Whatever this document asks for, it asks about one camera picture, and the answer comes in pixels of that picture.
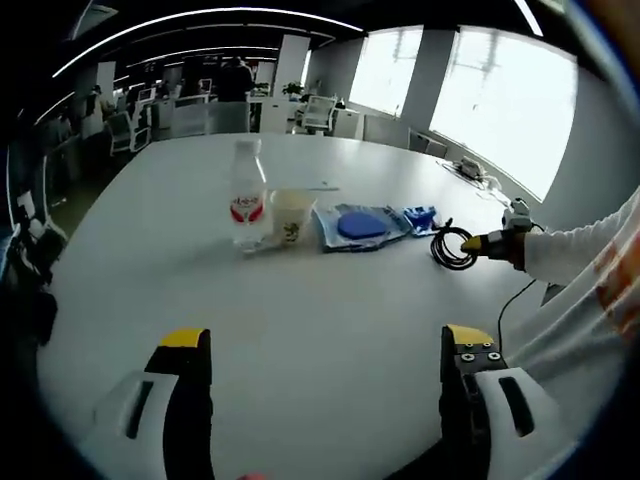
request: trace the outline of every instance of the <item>white cup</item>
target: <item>white cup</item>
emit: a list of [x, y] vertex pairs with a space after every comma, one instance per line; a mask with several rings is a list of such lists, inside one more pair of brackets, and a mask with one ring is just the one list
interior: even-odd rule
[[315, 204], [315, 196], [306, 190], [283, 189], [272, 192], [274, 238], [282, 245], [296, 243], [311, 220], [311, 210]]

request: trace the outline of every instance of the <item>blue sponge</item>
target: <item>blue sponge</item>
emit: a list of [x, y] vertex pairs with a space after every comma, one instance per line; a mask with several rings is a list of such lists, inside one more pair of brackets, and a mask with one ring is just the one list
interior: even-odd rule
[[345, 213], [338, 219], [338, 233], [352, 240], [377, 237], [387, 233], [385, 223], [363, 212]]

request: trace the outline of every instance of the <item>white table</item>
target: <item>white table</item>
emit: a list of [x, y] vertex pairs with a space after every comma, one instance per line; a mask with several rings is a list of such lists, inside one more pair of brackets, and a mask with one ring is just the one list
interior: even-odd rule
[[[55, 266], [59, 313], [39, 354], [44, 395], [74, 437], [124, 375], [181, 327], [212, 332], [216, 478], [374, 479], [439, 437], [440, 329], [496, 331], [528, 277], [481, 259], [463, 272], [429, 240], [373, 253], [312, 246], [234, 255], [228, 171], [248, 135], [153, 143], [107, 187]], [[436, 205], [471, 232], [502, 206], [425, 155], [355, 140], [261, 135], [272, 188], [341, 187], [319, 202]], [[536, 285], [510, 307], [521, 321]]]

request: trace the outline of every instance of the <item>office chair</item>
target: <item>office chair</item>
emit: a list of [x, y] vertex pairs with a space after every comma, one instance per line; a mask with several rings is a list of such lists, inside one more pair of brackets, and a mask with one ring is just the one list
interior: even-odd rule
[[128, 112], [111, 115], [106, 123], [111, 134], [111, 156], [117, 152], [138, 152], [151, 142], [151, 128], [145, 126], [134, 128]]
[[306, 128], [307, 131], [330, 132], [333, 130], [333, 112], [335, 108], [335, 99], [311, 95], [307, 108], [300, 119], [300, 126]]
[[249, 133], [247, 102], [211, 102], [207, 105], [207, 133]]
[[206, 103], [180, 106], [176, 100], [171, 115], [171, 138], [205, 135], [207, 133]]

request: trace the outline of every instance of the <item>bottle label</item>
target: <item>bottle label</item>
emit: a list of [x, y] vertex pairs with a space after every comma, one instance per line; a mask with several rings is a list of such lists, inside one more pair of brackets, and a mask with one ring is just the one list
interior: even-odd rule
[[263, 195], [236, 197], [231, 201], [231, 217], [237, 223], [254, 223], [264, 214]]

